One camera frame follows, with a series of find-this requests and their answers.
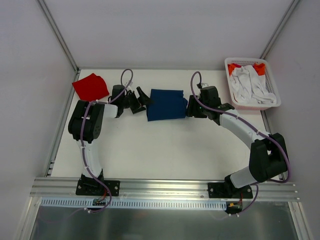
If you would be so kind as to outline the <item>blue t shirt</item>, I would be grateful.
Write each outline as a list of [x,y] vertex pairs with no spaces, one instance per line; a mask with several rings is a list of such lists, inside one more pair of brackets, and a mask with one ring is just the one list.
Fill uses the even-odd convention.
[[151,89],[152,103],[147,106],[148,122],[184,119],[188,101],[183,90]]

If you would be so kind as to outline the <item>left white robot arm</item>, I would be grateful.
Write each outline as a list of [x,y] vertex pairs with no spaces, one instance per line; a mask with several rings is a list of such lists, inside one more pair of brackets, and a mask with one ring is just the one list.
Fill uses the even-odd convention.
[[127,90],[124,85],[114,85],[110,104],[98,101],[79,100],[71,115],[68,132],[77,142],[82,158],[83,171],[77,182],[78,196],[118,196],[120,181],[105,180],[104,172],[97,150],[97,139],[101,134],[105,118],[119,118],[124,109],[129,108],[133,114],[146,110],[152,103],[138,86],[136,97],[134,90]]

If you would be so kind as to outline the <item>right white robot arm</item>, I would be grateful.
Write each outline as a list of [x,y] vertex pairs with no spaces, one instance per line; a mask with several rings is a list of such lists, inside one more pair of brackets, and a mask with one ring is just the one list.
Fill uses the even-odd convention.
[[187,117],[214,121],[236,137],[249,149],[248,166],[227,175],[223,182],[208,184],[210,198],[251,199],[251,185],[263,183],[289,170],[289,159],[284,137],[258,131],[229,103],[222,103],[214,86],[200,89],[199,95],[190,95]]

